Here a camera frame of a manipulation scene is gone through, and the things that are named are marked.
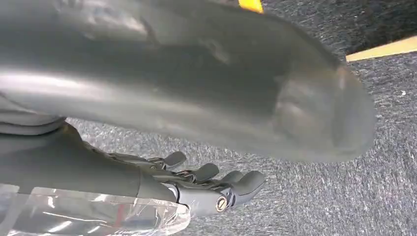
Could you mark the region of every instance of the yellow tape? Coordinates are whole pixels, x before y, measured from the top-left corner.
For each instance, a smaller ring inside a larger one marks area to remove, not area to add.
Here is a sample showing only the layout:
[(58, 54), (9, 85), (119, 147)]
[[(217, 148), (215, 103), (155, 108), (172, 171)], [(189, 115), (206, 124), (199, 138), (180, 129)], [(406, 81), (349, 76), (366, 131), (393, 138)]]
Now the yellow tape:
[(262, 8), (261, 0), (239, 0), (239, 5), (242, 8), (263, 13), (264, 9)]

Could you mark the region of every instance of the robotic hand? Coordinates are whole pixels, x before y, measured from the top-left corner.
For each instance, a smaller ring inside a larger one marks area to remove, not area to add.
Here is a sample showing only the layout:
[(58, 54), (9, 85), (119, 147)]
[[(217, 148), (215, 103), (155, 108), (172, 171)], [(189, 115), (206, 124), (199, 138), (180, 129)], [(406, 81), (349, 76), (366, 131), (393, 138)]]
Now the robotic hand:
[(144, 159), (133, 155), (111, 153), (111, 157), (135, 164), (158, 182), (170, 189), (177, 203), (186, 205), (193, 216), (204, 216), (250, 201), (263, 187), (265, 176), (258, 171), (243, 175), (232, 171), (222, 179), (213, 179), (219, 169), (207, 163), (197, 170), (172, 170), (186, 161), (184, 153), (177, 151), (166, 158)]

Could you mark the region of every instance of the clear plastic bag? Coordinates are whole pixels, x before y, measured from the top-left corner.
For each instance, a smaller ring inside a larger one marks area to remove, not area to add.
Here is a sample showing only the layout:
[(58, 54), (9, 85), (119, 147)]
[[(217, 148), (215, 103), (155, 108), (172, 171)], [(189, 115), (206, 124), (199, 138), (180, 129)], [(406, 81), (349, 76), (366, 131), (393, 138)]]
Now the clear plastic bag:
[(8, 217), (8, 236), (167, 236), (191, 218), (186, 206), (155, 199), (50, 188), (17, 192), (0, 184), (0, 225)]

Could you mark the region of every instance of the screw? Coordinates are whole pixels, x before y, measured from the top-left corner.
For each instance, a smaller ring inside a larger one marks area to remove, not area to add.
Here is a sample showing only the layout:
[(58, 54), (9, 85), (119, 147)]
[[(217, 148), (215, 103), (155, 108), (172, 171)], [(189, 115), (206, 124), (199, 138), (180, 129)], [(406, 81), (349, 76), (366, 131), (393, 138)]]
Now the screw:
[(227, 199), (224, 196), (220, 196), (216, 202), (216, 210), (217, 212), (222, 212), (227, 207)]

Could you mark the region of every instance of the gray plastic cover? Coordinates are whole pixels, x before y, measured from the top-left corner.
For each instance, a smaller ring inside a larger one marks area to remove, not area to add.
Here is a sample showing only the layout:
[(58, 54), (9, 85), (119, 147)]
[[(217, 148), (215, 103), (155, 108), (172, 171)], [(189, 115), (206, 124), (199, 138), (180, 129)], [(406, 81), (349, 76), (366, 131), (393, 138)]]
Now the gray plastic cover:
[(2, 0), (0, 34), (0, 94), (22, 110), (291, 160), (373, 143), (360, 81), (277, 17), (204, 0)]

